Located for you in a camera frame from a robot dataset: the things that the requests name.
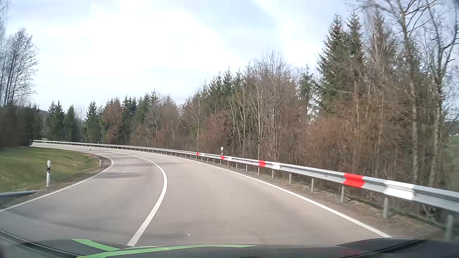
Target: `white delineator post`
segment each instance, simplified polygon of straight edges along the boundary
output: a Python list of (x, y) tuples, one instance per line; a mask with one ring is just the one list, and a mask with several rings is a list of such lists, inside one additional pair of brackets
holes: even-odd
[(51, 161), (46, 163), (46, 188), (50, 187)]

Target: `white lane marking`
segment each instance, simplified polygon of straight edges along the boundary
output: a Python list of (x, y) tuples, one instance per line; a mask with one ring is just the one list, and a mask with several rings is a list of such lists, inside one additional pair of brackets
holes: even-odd
[(111, 164), (110, 164), (110, 166), (109, 166), (108, 168), (106, 168), (106, 169), (100, 171), (99, 173), (97, 173), (97, 174), (95, 174), (95, 175), (93, 175), (93, 176), (90, 176), (90, 177), (88, 177), (88, 178), (86, 178), (86, 179), (84, 179), (84, 180), (81, 180), (81, 181), (79, 181), (79, 182), (77, 182), (77, 183), (75, 183), (75, 184), (73, 184), (73, 185), (66, 186), (66, 187), (61, 188), (61, 189), (59, 189), (59, 190), (53, 191), (53, 192), (51, 192), (51, 193), (48, 193), (48, 194), (45, 194), (45, 195), (36, 197), (36, 198), (34, 198), (34, 199), (30, 199), (30, 200), (25, 201), (25, 202), (21, 202), (21, 203), (15, 204), (15, 205), (13, 205), (13, 206), (9, 206), (9, 207), (4, 208), (4, 209), (0, 209), (0, 212), (3, 212), (3, 211), (6, 211), (6, 210), (9, 210), (9, 209), (12, 209), (12, 208), (14, 208), (14, 207), (18, 207), (18, 206), (20, 206), (20, 205), (23, 205), (23, 204), (26, 204), (26, 203), (29, 203), (29, 202), (32, 202), (32, 201), (35, 201), (35, 200), (38, 200), (38, 199), (41, 199), (41, 198), (46, 197), (46, 196), (50, 196), (50, 195), (52, 195), (52, 194), (55, 194), (55, 193), (58, 193), (58, 192), (60, 192), (60, 191), (65, 190), (65, 189), (68, 189), (68, 188), (70, 188), (70, 187), (79, 185), (79, 184), (81, 184), (81, 183), (83, 183), (83, 182), (86, 182), (86, 181), (90, 180), (90, 179), (93, 178), (93, 177), (96, 177), (96, 176), (102, 174), (103, 172), (109, 170), (109, 169), (113, 166), (113, 160), (112, 160), (111, 158), (109, 158), (109, 157), (106, 157), (106, 158), (108, 158), (108, 159), (110, 160)]
[(129, 155), (129, 156), (145, 159), (146, 161), (149, 161), (149, 162), (153, 163), (155, 166), (157, 166), (159, 168), (159, 170), (161, 170), (162, 177), (164, 178), (164, 183), (162, 185), (162, 191), (161, 191), (161, 194), (159, 195), (158, 201), (156, 201), (156, 204), (153, 207), (153, 209), (151, 210), (150, 214), (148, 214), (148, 216), (146, 217), (145, 221), (142, 223), (142, 225), (140, 225), (140, 227), (137, 230), (137, 232), (132, 236), (131, 240), (129, 240), (129, 242), (127, 244), (128, 246), (133, 247), (133, 246), (135, 246), (137, 241), (139, 241), (140, 237), (145, 232), (145, 229), (148, 227), (148, 225), (150, 224), (151, 220), (153, 219), (153, 217), (155, 216), (156, 212), (158, 211), (159, 206), (161, 205), (162, 200), (164, 199), (164, 195), (166, 194), (166, 189), (168, 187), (168, 178), (167, 178), (166, 173), (164, 172), (164, 170), (158, 164), (154, 163), (153, 161), (151, 161), (149, 159), (146, 159), (144, 157), (131, 155), (131, 154), (127, 154), (127, 153), (116, 152), (116, 151), (106, 151), (106, 152), (119, 153), (119, 154), (124, 154), (124, 155)]
[[(145, 152), (145, 151), (136, 151), (136, 152), (157, 154), (157, 155), (163, 155), (163, 156), (167, 156), (167, 157), (176, 157), (176, 156), (171, 156), (171, 155), (166, 155), (166, 154), (161, 154), (161, 153), (154, 153), (154, 152)], [(298, 198), (300, 198), (300, 199), (302, 199), (302, 200), (305, 200), (305, 201), (307, 201), (307, 202), (310, 202), (310, 203), (312, 203), (312, 204), (314, 204), (314, 205), (316, 205), (316, 206), (318, 206), (318, 207), (321, 207), (321, 208), (323, 208), (323, 209), (325, 209), (325, 210), (327, 210), (327, 211), (329, 211), (329, 212), (331, 212), (331, 213), (333, 213), (333, 214), (335, 214), (335, 215), (338, 215), (338, 216), (340, 216), (340, 217), (342, 217), (342, 218), (344, 218), (344, 219), (346, 219), (346, 220), (349, 220), (350, 222), (353, 222), (353, 223), (355, 223), (355, 224), (357, 224), (357, 225), (359, 225), (359, 226), (361, 226), (361, 227), (363, 227), (363, 228), (365, 228), (365, 229), (367, 229), (367, 230), (369, 230), (369, 231), (371, 231), (371, 232), (373, 232), (373, 233), (376, 233), (376, 234), (378, 234), (378, 235), (380, 235), (380, 236), (382, 236), (382, 237), (391, 237), (390, 235), (388, 235), (388, 234), (386, 234), (386, 233), (383, 233), (383, 232), (381, 232), (381, 231), (379, 231), (379, 230), (377, 230), (377, 229), (375, 229), (375, 228), (373, 228), (373, 227), (371, 227), (371, 226), (369, 226), (369, 225), (367, 225), (367, 224), (365, 224), (365, 223), (362, 223), (362, 222), (360, 222), (360, 221), (358, 221), (358, 220), (356, 220), (356, 219), (353, 219), (353, 218), (351, 218), (351, 217), (349, 217), (349, 216), (347, 216), (347, 215), (344, 215), (344, 214), (342, 214), (341, 212), (338, 212), (338, 211), (336, 211), (336, 210), (334, 210), (334, 209), (331, 209), (331, 208), (329, 208), (329, 207), (327, 207), (327, 206), (325, 206), (325, 205), (322, 205), (322, 204), (320, 204), (320, 203), (318, 203), (318, 202), (315, 202), (315, 201), (313, 201), (313, 200), (311, 200), (311, 199), (308, 199), (308, 198), (306, 198), (306, 197), (303, 197), (303, 196), (301, 196), (301, 195), (299, 195), (299, 194), (296, 194), (296, 193), (294, 193), (294, 192), (291, 192), (291, 191), (289, 191), (289, 190), (280, 188), (280, 187), (278, 187), (278, 186), (276, 186), (276, 185), (272, 185), (272, 184), (270, 184), (270, 183), (261, 181), (261, 180), (259, 180), (259, 179), (253, 178), (253, 177), (250, 177), (250, 176), (248, 176), (248, 175), (240, 174), (240, 173), (238, 173), (238, 172), (234, 172), (234, 171), (231, 171), (231, 170), (228, 170), (228, 169), (225, 169), (225, 168), (217, 167), (217, 166), (214, 166), (214, 165), (211, 165), (211, 164), (207, 164), (207, 163), (203, 163), (203, 162), (200, 162), (200, 161), (196, 161), (196, 160), (192, 160), (192, 159), (187, 159), (187, 158), (184, 158), (184, 157), (176, 157), (176, 158), (181, 158), (181, 159), (193, 161), (193, 162), (196, 162), (196, 163), (199, 163), (199, 164), (204, 164), (204, 165), (207, 165), (207, 166), (211, 166), (211, 167), (214, 167), (214, 168), (223, 169), (223, 170), (225, 170), (225, 171), (228, 171), (228, 172), (231, 172), (231, 173), (235, 173), (235, 174), (238, 174), (238, 175), (241, 175), (241, 176), (244, 176), (244, 177), (253, 179), (253, 180), (258, 181), (258, 182), (260, 182), (260, 183), (263, 183), (263, 184), (265, 184), (265, 185), (269, 185), (269, 186), (272, 186), (272, 187), (274, 187), (274, 188), (276, 188), (276, 189), (279, 189), (279, 190), (281, 190), (281, 191), (284, 191), (284, 192), (286, 192), (286, 193), (289, 193), (289, 194), (291, 194), (291, 195), (293, 195), (293, 196), (296, 196), (296, 197), (298, 197)]]

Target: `curved road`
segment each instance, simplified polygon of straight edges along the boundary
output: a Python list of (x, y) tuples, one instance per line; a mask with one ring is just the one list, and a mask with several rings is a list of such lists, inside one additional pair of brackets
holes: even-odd
[(381, 237), (285, 191), (206, 163), (91, 149), (110, 158), (112, 166), (85, 182), (1, 211), (0, 229), (30, 241), (80, 238), (136, 246), (336, 245)]

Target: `green grass field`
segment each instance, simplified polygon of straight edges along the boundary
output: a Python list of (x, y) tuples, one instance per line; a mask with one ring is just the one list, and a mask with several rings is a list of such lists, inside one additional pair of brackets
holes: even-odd
[(94, 172), (99, 166), (95, 155), (39, 147), (0, 149), (0, 192), (43, 189), (46, 161), (51, 161), (51, 187)]

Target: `guardrail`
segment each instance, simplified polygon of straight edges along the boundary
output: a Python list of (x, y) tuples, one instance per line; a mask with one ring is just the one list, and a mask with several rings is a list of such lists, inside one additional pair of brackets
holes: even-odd
[(30, 191), (0, 193), (0, 204), (8, 200), (9, 198), (23, 197), (29, 194), (37, 193), (39, 191), (40, 190), (30, 190)]
[[(99, 148), (111, 148), (111, 149), (123, 149), (123, 150), (135, 150), (135, 151), (145, 151), (145, 152), (156, 152), (162, 154), (175, 154), (176, 156), (180, 155), (193, 158), (193, 156), (198, 159), (201, 157), (209, 158), (221, 161), (227, 161), (227, 166), (229, 162), (235, 162), (236, 168), (237, 164), (245, 164), (246, 171), (248, 165), (259, 168), (270, 168), (272, 169), (271, 177), (274, 177), (274, 171), (280, 170), (289, 173), (289, 184), (291, 184), (292, 174), (301, 174), (311, 177), (311, 191), (313, 191), (314, 179), (322, 179), (326, 181), (332, 181), (341, 186), (341, 202), (344, 200), (345, 187), (355, 187), (366, 189), (369, 191), (374, 191), (382, 193), (385, 195), (384, 204), (383, 204), (383, 217), (387, 217), (387, 212), (389, 209), (389, 197), (394, 197), (410, 202), (419, 202), (429, 206), (441, 208), (444, 210), (451, 211), (453, 213), (459, 213), (459, 192), (448, 191), (438, 188), (426, 187), (421, 185), (407, 184), (397, 181), (373, 178), (368, 176), (361, 176), (357, 174), (343, 173), (337, 171), (331, 171), (326, 169), (319, 168), (309, 168), (292, 164), (270, 162), (264, 160), (254, 160), (247, 158), (239, 157), (230, 157), (224, 155), (215, 155), (208, 153), (192, 152), (192, 151), (178, 151), (170, 149), (161, 149), (161, 148), (150, 148), (150, 147), (140, 147), (140, 146), (125, 146), (125, 145), (110, 145), (110, 144), (94, 144), (94, 143), (79, 143), (79, 142), (61, 142), (61, 141), (48, 141), (48, 140), (34, 140), (36, 143), (49, 143), (49, 144), (64, 144), (64, 145), (76, 145), (76, 146), (87, 146), (87, 147), (99, 147)], [(447, 216), (445, 238), (450, 239), (453, 227), (453, 214)]]

